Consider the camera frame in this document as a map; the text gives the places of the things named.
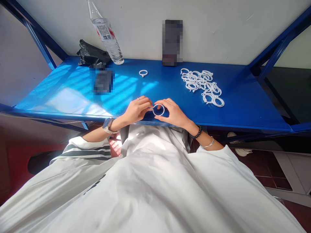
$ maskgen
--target blue shelf surface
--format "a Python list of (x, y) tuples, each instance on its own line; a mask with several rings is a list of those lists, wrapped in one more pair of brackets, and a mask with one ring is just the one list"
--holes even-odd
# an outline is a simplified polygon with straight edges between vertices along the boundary
[[(183, 62), (178, 67), (166, 67), (161, 61), (125, 59), (124, 64), (111, 63), (107, 68), (115, 74), (112, 92), (96, 95), (90, 69), (77, 66), (78, 61), (79, 57), (68, 57), (13, 111), (32, 117), (104, 121), (122, 115), (130, 101), (145, 95), (153, 102), (171, 98), (200, 125), (247, 132), (291, 131), (246, 66)], [(181, 68), (214, 73), (213, 81), (222, 90), (225, 106), (205, 104), (201, 89), (189, 92), (181, 79)], [(147, 70), (148, 75), (142, 78), (140, 70)], [(168, 125), (154, 119), (153, 112), (139, 124)]]

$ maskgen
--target pile of white plastic rings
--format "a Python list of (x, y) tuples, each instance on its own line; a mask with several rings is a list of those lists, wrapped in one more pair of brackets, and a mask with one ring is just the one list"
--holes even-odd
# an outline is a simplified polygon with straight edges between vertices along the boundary
[(213, 80), (213, 73), (203, 70), (201, 73), (198, 71), (189, 71), (186, 68), (182, 68), (180, 71), (182, 75), (181, 78), (186, 82), (186, 88), (193, 92), (198, 89), (202, 89), (204, 92), (201, 94), (203, 96), (203, 101), (206, 104), (214, 104), (215, 106), (222, 107), (225, 102), (219, 98), (221, 95), (221, 89), (217, 86), (217, 83), (211, 82)]

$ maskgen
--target white sleeve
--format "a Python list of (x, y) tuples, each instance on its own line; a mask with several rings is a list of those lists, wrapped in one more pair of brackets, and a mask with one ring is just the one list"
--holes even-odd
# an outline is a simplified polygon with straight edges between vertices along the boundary
[[(121, 157), (109, 156), (107, 159), (108, 156), (97, 157), (98, 154), (95, 154), (90, 159), (81, 153), (97, 152), (92, 149), (105, 147), (107, 143), (107, 139), (95, 143), (86, 142), (81, 137), (71, 139), (61, 156), (26, 182), (0, 207), (0, 233), (39, 231), (76, 196), (83, 195)], [(71, 156), (66, 156), (67, 151), (72, 151)]]
[(227, 145), (215, 151), (199, 148), (186, 157), (210, 194), (224, 203), (240, 224), (258, 232), (305, 232)]
[(60, 158), (109, 160), (111, 159), (111, 153), (108, 138), (101, 142), (87, 142), (82, 137), (72, 138), (63, 153), (52, 159), (50, 164)]

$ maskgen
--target bracelet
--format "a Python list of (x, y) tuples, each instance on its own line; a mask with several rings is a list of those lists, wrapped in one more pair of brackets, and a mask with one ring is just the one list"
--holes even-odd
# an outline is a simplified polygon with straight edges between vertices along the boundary
[(190, 133), (188, 133), (189, 136), (190, 136), (190, 138), (196, 139), (196, 138), (198, 138), (198, 137), (201, 135), (201, 133), (202, 133), (202, 127), (201, 127), (200, 125), (197, 125), (197, 127), (199, 127), (199, 132), (198, 132), (198, 134), (197, 134), (196, 136), (192, 136)]
[(206, 146), (206, 147), (210, 147), (210, 146), (212, 146), (212, 145), (214, 144), (215, 139), (214, 139), (214, 137), (213, 137), (213, 136), (211, 136), (211, 138), (213, 138), (212, 143), (211, 143), (211, 144), (209, 144), (209, 145), (208, 145), (208, 146)]

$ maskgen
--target smartwatch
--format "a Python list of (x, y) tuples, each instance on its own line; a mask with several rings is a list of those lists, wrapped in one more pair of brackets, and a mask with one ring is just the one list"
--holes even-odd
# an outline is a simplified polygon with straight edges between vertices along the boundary
[(109, 130), (109, 127), (111, 126), (112, 122), (113, 122), (113, 118), (107, 118), (104, 122), (104, 125), (103, 125), (103, 129), (106, 133), (109, 133), (109, 134), (115, 134), (115, 133), (119, 133), (119, 130), (118, 131), (110, 131)]

